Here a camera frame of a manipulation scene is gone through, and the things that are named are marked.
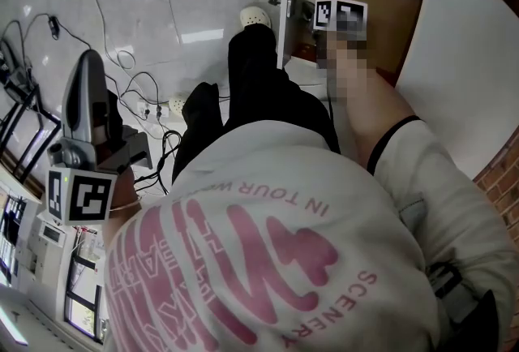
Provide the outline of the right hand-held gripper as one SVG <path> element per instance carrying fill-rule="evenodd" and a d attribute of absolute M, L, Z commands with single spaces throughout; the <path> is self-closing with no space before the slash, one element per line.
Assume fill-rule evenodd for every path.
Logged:
<path fill-rule="evenodd" d="M 355 0 L 315 0 L 311 33 L 338 32 L 350 41 L 367 39 L 367 4 Z"/>

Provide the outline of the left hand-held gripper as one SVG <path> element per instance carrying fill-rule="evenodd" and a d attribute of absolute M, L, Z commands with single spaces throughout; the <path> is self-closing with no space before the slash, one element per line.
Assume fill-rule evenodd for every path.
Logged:
<path fill-rule="evenodd" d="M 63 100 L 62 137 L 48 148 L 47 211 L 61 225 L 99 225 L 118 176 L 133 165 L 152 168 L 148 136 L 122 123 L 93 49 L 79 56 Z"/>

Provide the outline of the person's right forearm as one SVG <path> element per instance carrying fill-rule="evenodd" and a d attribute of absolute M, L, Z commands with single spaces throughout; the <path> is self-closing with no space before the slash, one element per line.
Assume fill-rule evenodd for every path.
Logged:
<path fill-rule="evenodd" d="M 401 95 L 367 64 L 366 51 L 344 33 L 328 32 L 325 64 L 335 81 L 337 103 L 345 107 L 358 161 L 368 167 L 377 144 L 415 113 Z"/>

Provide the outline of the person's left forearm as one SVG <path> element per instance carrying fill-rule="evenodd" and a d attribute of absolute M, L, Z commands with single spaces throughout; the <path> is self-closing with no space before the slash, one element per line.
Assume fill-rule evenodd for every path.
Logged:
<path fill-rule="evenodd" d="M 118 232 L 141 209 L 140 197 L 135 190 L 135 176 L 128 167 L 114 185 L 109 219 L 102 226 L 105 247 L 108 247 Z"/>

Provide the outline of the black shoulder bag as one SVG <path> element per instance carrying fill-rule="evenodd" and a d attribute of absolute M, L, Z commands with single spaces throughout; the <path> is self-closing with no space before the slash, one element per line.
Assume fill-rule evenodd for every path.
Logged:
<path fill-rule="evenodd" d="M 449 263 L 437 263 L 427 271 L 438 300 L 441 341 L 435 352 L 497 352 L 500 325 L 494 294 L 477 294 Z"/>

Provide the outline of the black metal stand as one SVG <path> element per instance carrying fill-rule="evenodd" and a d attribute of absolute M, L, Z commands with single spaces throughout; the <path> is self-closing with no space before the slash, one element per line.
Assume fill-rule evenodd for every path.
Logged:
<path fill-rule="evenodd" d="M 28 111 L 32 111 L 36 115 L 38 129 L 29 142 L 28 146 L 25 148 L 21 157 L 15 163 L 14 168 L 10 171 L 12 176 L 21 184 L 24 184 L 28 179 L 41 156 L 54 140 L 57 133 L 59 133 L 61 130 L 60 119 L 52 115 L 44 108 L 41 99 L 40 88 L 36 86 L 24 99 L 21 101 L 15 101 L 6 117 L 3 118 L 0 122 L 0 158 L 7 151 L 7 145 L 15 132 L 15 128 L 18 126 L 24 114 Z M 37 144 L 38 140 L 43 136 L 46 122 L 52 123 L 54 125 L 53 128 L 50 130 L 45 139 L 39 144 L 39 147 L 32 154 L 32 157 L 28 163 L 24 164 L 25 160 L 29 156 L 29 153 Z"/>

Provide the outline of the white power strip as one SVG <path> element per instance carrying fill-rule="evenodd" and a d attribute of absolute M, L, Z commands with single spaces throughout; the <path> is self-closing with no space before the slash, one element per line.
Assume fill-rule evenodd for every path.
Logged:
<path fill-rule="evenodd" d="M 158 123 L 158 120 L 167 119 L 170 114 L 169 105 L 167 102 L 159 104 L 150 104 L 149 102 L 139 99 L 137 101 L 136 113 L 147 121 Z"/>

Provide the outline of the black handheld device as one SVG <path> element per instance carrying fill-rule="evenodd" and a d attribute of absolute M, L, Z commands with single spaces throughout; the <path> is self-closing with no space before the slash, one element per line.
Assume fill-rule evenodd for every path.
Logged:
<path fill-rule="evenodd" d="M 7 41 L 0 41 L 0 83 L 32 89 L 32 82 Z"/>

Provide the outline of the white perforated clog shoe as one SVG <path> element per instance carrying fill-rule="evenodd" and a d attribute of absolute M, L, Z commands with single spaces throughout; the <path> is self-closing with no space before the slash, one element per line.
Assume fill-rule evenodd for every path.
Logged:
<path fill-rule="evenodd" d="M 268 13 L 259 6 L 247 6 L 240 11 L 239 14 L 242 29 L 252 25 L 263 25 L 272 28 L 272 21 Z"/>
<path fill-rule="evenodd" d="M 172 114 L 174 114 L 176 117 L 181 118 L 182 117 L 182 110 L 184 105 L 187 102 L 187 96 L 185 95 L 177 95 L 174 97 L 171 97 L 168 101 L 169 110 Z"/>

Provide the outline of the person's black trousers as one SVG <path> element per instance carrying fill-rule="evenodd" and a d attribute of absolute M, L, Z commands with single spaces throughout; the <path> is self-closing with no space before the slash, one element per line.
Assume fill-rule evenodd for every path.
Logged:
<path fill-rule="evenodd" d="M 339 154 L 335 127 L 321 101 L 277 68 L 276 38 L 264 24 L 251 24 L 229 42 L 229 118 L 222 121 L 219 89 L 200 83 L 182 107 L 187 129 L 178 147 L 172 179 L 224 134 L 260 121 L 285 122 L 321 135 Z"/>

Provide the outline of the white box with screen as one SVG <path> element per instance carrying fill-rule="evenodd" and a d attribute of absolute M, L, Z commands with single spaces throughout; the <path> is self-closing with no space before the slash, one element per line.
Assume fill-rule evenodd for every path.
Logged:
<path fill-rule="evenodd" d="M 39 237 L 60 248 L 64 247 L 66 241 L 66 233 L 47 221 L 41 223 Z"/>

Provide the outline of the white storage shelf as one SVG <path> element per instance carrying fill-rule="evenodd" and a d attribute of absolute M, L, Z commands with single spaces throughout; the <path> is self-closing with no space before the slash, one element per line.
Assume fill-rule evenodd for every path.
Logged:
<path fill-rule="evenodd" d="M 41 223 L 66 233 L 63 248 Z M 101 352 L 108 327 L 96 231 L 59 225 L 36 196 L 0 167 L 0 341 L 34 352 Z"/>

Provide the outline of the white shirt with pink print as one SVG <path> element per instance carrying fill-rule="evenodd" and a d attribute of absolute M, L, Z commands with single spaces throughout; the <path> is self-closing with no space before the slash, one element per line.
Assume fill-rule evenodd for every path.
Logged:
<path fill-rule="evenodd" d="M 114 236 L 103 352 L 431 352 L 437 263 L 494 294 L 499 349 L 519 252 L 426 123 L 394 127 L 363 168 L 313 131 L 254 122 Z"/>

